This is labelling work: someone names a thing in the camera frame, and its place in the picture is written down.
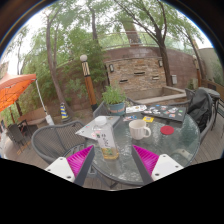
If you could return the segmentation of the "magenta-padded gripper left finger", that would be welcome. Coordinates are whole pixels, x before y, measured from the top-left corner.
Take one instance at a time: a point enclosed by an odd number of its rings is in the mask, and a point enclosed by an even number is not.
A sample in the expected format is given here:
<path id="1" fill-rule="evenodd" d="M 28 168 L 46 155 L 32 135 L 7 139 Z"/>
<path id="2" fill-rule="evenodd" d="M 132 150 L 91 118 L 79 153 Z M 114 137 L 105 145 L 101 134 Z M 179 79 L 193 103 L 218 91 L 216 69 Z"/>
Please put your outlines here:
<path id="1" fill-rule="evenodd" d="M 91 145 L 68 158 L 59 157 L 46 168 L 46 171 L 82 186 L 94 156 L 94 146 Z"/>

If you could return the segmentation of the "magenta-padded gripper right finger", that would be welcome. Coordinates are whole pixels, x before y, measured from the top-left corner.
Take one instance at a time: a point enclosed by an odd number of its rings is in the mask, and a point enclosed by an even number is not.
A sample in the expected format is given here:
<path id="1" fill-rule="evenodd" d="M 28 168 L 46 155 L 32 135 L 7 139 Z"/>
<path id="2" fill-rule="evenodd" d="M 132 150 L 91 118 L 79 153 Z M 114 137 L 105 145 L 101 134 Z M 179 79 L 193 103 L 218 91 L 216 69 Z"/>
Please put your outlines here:
<path id="1" fill-rule="evenodd" d="M 136 163 L 144 185 L 183 169 L 183 166 L 167 154 L 157 155 L 136 145 L 132 146 L 132 157 Z"/>

